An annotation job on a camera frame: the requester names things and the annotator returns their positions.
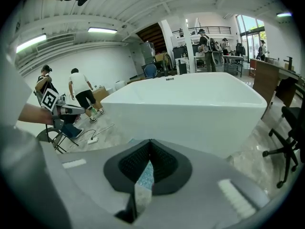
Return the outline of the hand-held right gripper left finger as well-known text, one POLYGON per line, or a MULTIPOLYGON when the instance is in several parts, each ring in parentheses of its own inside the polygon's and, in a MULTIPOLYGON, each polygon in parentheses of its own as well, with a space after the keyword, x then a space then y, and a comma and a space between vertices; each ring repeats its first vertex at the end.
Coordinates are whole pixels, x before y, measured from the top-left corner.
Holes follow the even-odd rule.
POLYGON ((50 206, 47 219, 52 229, 145 229, 115 215, 126 210, 130 194, 114 190, 103 167, 112 156, 139 144, 131 141, 106 149, 58 155, 52 145, 40 142, 44 172, 53 194, 45 197, 50 206))

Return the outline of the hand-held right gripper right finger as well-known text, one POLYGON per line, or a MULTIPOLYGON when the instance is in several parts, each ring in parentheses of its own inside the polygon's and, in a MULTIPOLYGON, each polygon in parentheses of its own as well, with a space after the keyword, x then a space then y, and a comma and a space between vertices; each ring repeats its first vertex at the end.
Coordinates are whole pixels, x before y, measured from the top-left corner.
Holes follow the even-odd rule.
POLYGON ((153 196, 136 219, 136 227, 222 229, 269 203, 265 191, 225 159, 166 141, 161 144, 186 156, 193 172, 176 193, 153 196))

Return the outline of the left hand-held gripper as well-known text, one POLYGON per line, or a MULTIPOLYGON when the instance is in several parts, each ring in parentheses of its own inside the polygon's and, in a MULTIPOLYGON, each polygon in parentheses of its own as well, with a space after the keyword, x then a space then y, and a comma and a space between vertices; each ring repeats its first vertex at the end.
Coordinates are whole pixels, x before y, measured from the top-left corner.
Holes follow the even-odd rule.
POLYGON ((63 117, 72 116, 76 117, 85 113, 85 109, 82 107, 66 104, 65 97, 59 95, 52 89, 47 89, 40 100, 41 107, 49 110, 52 116, 52 123, 54 127, 63 127, 63 117))

